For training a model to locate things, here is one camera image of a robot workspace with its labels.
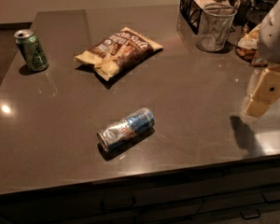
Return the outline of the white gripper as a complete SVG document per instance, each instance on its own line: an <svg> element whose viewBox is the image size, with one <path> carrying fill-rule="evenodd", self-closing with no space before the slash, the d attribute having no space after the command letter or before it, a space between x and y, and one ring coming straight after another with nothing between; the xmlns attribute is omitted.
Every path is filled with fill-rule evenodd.
<svg viewBox="0 0 280 224"><path fill-rule="evenodd" d="M258 52L267 62L280 64L280 0L261 22ZM255 68L246 92L244 113L260 118L280 98L280 65Z"/></svg>

